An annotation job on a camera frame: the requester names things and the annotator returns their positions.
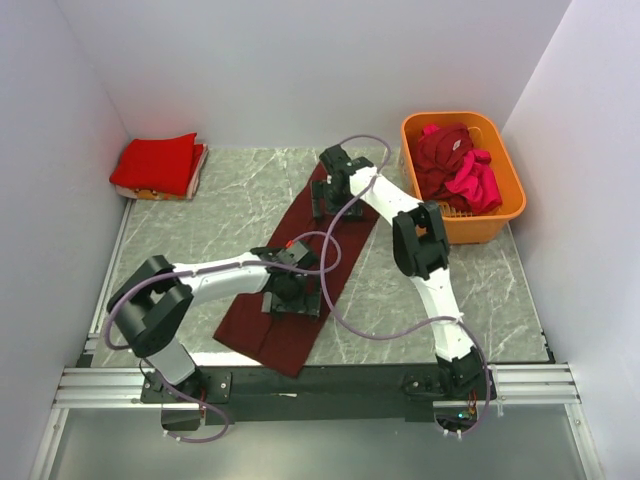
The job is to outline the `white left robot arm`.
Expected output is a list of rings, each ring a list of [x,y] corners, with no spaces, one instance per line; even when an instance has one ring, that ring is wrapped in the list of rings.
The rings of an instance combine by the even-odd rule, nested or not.
[[[134,272],[107,305],[105,342],[115,326],[124,348],[148,362],[183,394],[206,391],[203,376],[177,331],[190,307],[240,294],[260,294],[259,311],[317,318],[321,295],[311,268],[318,256],[303,241],[258,247],[239,256],[206,263],[172,264],[155,255]]]

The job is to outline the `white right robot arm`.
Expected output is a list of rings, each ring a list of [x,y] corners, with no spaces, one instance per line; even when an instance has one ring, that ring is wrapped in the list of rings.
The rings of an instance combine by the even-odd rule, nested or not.
[[[404,192],[365,157],[352,159],[341,145],[319,156],[327,179],[312,188],[325,203],[332,220],[326,230],[320,259],[320,283],[324,298],[336,320],[344,322],[328,293],[325,263],[333,230],[352,207],[362,202],[371,207],[392,230],[392,256],[398,270],[414,285],[428,318],[408,330],[382,335],[400,338],[429,325],[434,335],[435,356],[446,395],[464,399],[471,392],[485,392],[491,400],[491,374],[486,355],[463,321],[451,284],[450,245],[439,205]]]

